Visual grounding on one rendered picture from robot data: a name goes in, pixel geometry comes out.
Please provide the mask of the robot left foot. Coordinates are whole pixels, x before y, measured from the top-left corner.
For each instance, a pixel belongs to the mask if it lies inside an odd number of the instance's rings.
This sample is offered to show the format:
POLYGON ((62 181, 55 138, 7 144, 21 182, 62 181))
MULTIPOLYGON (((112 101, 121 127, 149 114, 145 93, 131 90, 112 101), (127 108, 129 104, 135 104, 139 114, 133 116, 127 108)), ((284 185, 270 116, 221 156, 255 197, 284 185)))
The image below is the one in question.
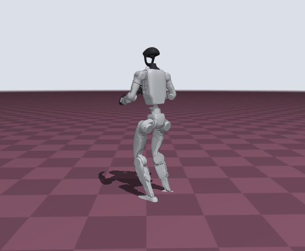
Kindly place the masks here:
POLYGON ((152 195, 152 198, 149 198, 148 195, 139 195, 138 197, 145 199, 145 200, 149 200, 151 202, 158 202, 157 197, 154 197, 153 195, 152 195))

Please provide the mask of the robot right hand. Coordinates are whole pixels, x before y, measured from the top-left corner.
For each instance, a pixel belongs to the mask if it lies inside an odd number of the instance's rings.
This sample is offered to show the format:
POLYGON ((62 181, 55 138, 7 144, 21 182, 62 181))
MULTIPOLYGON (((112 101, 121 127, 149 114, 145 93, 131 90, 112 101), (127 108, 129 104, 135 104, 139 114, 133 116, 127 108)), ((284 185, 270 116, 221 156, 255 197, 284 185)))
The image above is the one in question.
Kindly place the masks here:
MULTIPOLYGON (((142 86, 142 85, 140 85, 140 86, 142 86)), ((143 94, 141 87, 139 87, 137 94, 143 94)))

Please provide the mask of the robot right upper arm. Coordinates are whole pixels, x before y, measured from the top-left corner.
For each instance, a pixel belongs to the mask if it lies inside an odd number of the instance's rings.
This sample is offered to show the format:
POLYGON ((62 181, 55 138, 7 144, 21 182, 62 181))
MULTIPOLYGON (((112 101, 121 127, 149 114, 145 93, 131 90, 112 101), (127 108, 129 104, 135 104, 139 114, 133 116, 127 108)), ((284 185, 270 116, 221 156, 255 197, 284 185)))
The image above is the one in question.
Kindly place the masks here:
POLYGON ((166 89, 169 91, 168 99, 174 100, 177 94, 176 94, 174 86, 172 84, 171 76, 167 72, 165 72, 165 74, 166 74, 166 89))

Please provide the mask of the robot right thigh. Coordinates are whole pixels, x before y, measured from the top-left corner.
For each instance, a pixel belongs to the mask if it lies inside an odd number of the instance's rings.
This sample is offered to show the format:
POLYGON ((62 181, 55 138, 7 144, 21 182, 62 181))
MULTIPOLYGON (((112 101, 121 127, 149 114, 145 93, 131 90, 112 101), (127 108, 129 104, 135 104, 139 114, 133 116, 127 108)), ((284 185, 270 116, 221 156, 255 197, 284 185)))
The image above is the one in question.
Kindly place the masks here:
POLYGON ((164 131, 168 131, 171 127, 171 123, 165 119, 165 126, 159 129, 154 129, 151 138, 151 153, 153 160, 156 164, 160 165, 165 161, 163 154, 159 153, 159 149, 162 146, 165 138, 164 131))

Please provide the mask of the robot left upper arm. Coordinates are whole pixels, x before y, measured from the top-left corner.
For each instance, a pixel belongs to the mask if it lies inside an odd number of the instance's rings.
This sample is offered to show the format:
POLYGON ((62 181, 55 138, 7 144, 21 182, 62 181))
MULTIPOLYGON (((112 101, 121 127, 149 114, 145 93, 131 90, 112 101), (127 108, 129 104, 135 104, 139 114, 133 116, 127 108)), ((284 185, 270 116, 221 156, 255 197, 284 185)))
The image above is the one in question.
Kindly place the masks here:
POLYGON ((131 85, 130 96, 128 100, 135 101, 137 98, 137 91, 140 87, 141 82, 146 78, 147 71, 137 71, 134 74, 134 79, 131 85))

